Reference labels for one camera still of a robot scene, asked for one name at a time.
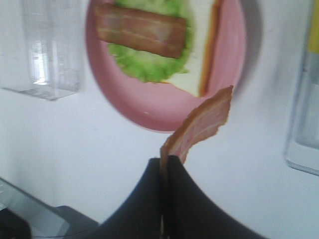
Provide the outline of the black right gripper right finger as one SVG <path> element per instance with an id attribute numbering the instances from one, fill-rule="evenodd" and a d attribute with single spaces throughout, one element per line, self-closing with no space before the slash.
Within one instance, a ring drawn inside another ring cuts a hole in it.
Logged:
<path id="1" fill-rule="evenodd" d="M 263 239 L 214 202 L 193 181 L 177 156 L 169 156 L 168 222 L 171 239 Z"/>

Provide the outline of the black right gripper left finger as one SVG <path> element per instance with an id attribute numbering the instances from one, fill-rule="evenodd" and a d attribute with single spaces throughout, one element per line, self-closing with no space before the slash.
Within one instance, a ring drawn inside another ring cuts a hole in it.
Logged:
<path id="1" fill-rule="evenodd" d="M 160 160 L 152 158 L 121 206 L 88 239 L 159 239 L 161 235 Z"/>

